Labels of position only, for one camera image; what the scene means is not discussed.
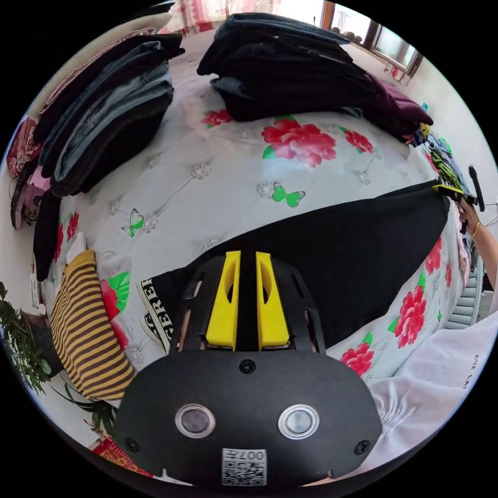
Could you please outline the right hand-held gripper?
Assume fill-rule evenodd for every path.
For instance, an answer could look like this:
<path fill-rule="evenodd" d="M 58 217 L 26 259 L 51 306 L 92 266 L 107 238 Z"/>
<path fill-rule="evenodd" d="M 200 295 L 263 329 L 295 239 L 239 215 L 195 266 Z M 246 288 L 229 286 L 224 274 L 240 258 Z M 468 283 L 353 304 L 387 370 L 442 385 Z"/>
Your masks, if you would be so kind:
<path fill-rule="evenodd" d="M 454 187 L 447 185 L 434 185 L 432 188 L 441 195 L 451 196 L 453 201 L 455 201 L 458 204 L 460 204 L 462 200 L 465 200 L 465 202 L 469 205 L 479 206 L 478 198 L 470 194 L 464 193 L 463 191 L 456 189 Z"/>

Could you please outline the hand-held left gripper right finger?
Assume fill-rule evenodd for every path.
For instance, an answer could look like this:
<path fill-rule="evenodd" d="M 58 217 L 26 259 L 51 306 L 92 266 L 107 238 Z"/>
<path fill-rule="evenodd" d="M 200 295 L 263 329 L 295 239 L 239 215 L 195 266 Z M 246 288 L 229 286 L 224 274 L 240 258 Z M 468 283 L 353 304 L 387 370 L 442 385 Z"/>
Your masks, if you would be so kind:
<path fill-rule="evenodd" d="M 285 349 L 289 332 L 271 256 L 256 252 L 255 259 L 258 347 Z"/>

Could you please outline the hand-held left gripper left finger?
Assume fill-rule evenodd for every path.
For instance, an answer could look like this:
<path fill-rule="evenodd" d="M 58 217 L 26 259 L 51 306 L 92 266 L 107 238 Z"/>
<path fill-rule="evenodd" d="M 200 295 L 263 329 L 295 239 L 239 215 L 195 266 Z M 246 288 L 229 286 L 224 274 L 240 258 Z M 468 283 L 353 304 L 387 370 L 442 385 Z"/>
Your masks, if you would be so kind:
<path fill-rule="evenodd" d="M 241 252 L 225 255 L 205 339 L 210 347 L 234 349 L 237 339 Z"/>

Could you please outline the person's right hand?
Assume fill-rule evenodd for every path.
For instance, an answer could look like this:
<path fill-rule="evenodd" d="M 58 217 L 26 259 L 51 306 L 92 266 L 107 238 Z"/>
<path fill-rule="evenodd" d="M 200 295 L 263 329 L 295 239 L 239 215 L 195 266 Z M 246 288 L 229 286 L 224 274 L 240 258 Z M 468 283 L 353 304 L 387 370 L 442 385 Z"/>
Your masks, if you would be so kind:
<path fill-rule="evenodd" d="M 466 231 L 473 238 L 481 225 L 479 216 L 474 206 L 462 198 L 459 203 L 458 210 L 462 225 L 466 226 Z"/>

